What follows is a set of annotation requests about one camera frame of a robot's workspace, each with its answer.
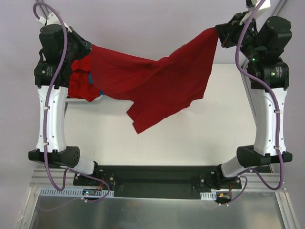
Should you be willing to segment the dark red t shirt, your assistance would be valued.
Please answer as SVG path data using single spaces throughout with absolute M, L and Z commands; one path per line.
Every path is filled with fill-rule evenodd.
M 203 98 L 217 42 L 209 28 L 157 61 L 93 46 L 91 77 L 106 96 L 133 102 L 127 115 L 141 133 Z

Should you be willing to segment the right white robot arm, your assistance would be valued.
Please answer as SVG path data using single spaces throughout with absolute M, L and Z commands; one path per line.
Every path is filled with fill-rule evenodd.
M 214 183 L 219 188 L 231 184 L 231 178 L 249 167 L 291 162 L 293 155 L 286 150 L 283 119 L 280 119 L 279 136 L 276 136 L 276 108 L 284 115 L 284 104 L 289 86 L 289 67 L 280 57 L 292 38 L 290 21 L 269 17 L 260 30 L 256 21 L 250 22 L 241 43 L 241 52 L 248 59 L 246 72 L 265 82 L 273 91 L 276 102 L 267 89 L 253 79 L 242 77 L 256 126 L 253 145 L 240 146 L 236 156 L 218 166 Z

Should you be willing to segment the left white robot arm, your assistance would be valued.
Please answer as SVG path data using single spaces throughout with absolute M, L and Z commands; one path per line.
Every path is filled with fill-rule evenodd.
M 82 157 L 77 146 L 68 146 L 64 134 L 72 63 L 90 53 L 91 43 L 73 29 L 58 24 L 43 26 L 39 40 L 42 48 L 34 76 L 40 102 L 40 130 L 36 148 L 28 152 L 28 158 L 84 173 L 84 180 L 95 186 L 101 180 L 101 174 L 94 170 L 95 163 Z

